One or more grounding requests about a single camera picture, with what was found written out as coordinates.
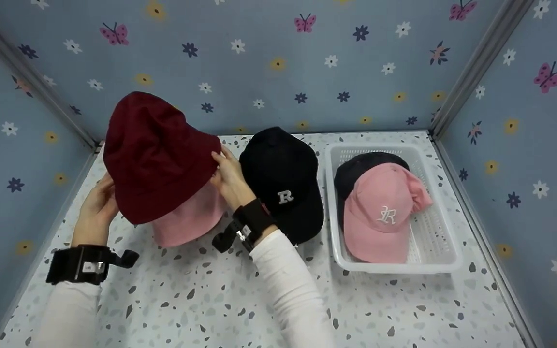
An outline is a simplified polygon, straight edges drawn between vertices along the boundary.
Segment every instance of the white plastic basket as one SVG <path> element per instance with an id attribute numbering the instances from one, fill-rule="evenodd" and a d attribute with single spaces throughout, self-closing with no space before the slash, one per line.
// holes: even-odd
<path id="1" fill-rule="evenodd" d="M 352 157 L 367 152 L 384 151 L 400 156 L 410 166 L 410 171 L 425 185 L 433 205 L 424 211 L 412 214 L 410 218 L 410 247 L 407 262 L 369 263 L 354 259 L 345 247 L 343 231 L 338 226 L 337 194 L 334 188 L 334 175 L 340 165 Z M 450 273 L 458 269 L 462 256 L 455 238 L 453 226 L 442 196 L 435 187 L 434 176 L 425 165 L 422 151 L 414 145 L 405 143 L 338 143 L 328 145 L 325 151 L 325 179 L 330 215 L 332 251 L 339 266 L 348 271 L 368 273 L 411 273 L 433 274 Z"/>

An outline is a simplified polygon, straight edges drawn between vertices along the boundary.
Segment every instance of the butterfly print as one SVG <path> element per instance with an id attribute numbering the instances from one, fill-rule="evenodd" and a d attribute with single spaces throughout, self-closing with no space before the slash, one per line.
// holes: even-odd
<path id="1" fill-rule="evenodd" d="M 317 16 L 316 15 L 311 15 L 309 14 L 306 18 L 304 18 L 302 16 L 302 13 L 300 14 L 300 18 L 294 18 L 293 22 L 294 24 L 296 24 L 296 31 L 298 33 L 304 32 L 306 31 L 307 33 L 310 33 L 311 31 L 313 31 L 313 24 L 315 24 L 317 20 Z"/>
<path id="2" fill-rule="evenodd" d="M 548 93 L 549 88 L 557 86 L 557 72 L 552 72 L 555 66 L 556 62 L 553 62 L 551 67 L 544 62 L 539 69 L 539 75 L 534 78 L 534 83 L 541 87 L 541 93 Z"/>
<path id="3" fill-rule="evenodd" d="M 106 24 L 102 23 L 105 28 L 100 28 L 100 33 L 102 36 L 108 38 L 109 44 L 115 46 L 116 44 L 123 44 L 128 46 L 129 42 L 126 40 L 126 36 L 128 36 L 128 29 L 123 24 L 117 25 L 117 22 L 113 25 L 113 29 L 109 28 Z"/>
<path id="4" fill-rule="evenodd" d="M 460 20 L 463 22 L 466 19 L 466 15 L 470 13 L 478 3 L 469 0 L 464 5 L 463 0 L 459 0 L 458 4 L 453 4 L 451 6 L 451 17 L 448 20 Z"/>

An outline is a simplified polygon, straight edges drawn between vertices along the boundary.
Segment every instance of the pink bucket hat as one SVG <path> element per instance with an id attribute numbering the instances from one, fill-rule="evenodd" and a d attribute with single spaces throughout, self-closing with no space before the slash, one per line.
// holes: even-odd
<path id="1" fill-rule="evenodd" d="M 223 216 L 227 204 L 208 181 L 182 205 L 152 221 L 154 240 L 161 247 L 176 247 L 203 236 Z"/>
<path id="2" fill-rule="evenodd" d="M 366 262 L 405 263 L 410 214 L 432 203 L 422 182 L 404 167 L 385 163 L 369 169 L 345 201 L 347 250 Z"/>

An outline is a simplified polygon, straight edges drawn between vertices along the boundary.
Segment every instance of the floral wallpaper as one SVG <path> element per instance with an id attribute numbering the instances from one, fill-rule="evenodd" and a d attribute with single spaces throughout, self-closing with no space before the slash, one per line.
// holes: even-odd
<path id="1" fill-rule="evenodd" d="M 543 347 L 557 348 L 557 1 L 534 2 L 442 144 Z"/>
<path id="2" fill-rule="evenodd" d="M 0 322 L 90 155 L 0 61 Z"/>
<path id="3" fill-rule="evenodd" d="M 0 31 L 101 139 L 155 93 L 214 134 L 425 129 L 503 0 L 0 0 Z"/>

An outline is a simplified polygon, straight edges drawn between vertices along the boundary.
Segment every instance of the hand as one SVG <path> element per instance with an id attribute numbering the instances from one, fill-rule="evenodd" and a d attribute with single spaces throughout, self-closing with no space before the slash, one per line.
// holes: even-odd
<path id="1" fill-rule="evenodd" d="M 109 238 L 109 226 L 119 212 L 113 185 L 113 179 L 109 173 L 106 173 L 89 191 L 86 200 L 81 205 L 71 247 L 79 244 L 106 246 Z"/>

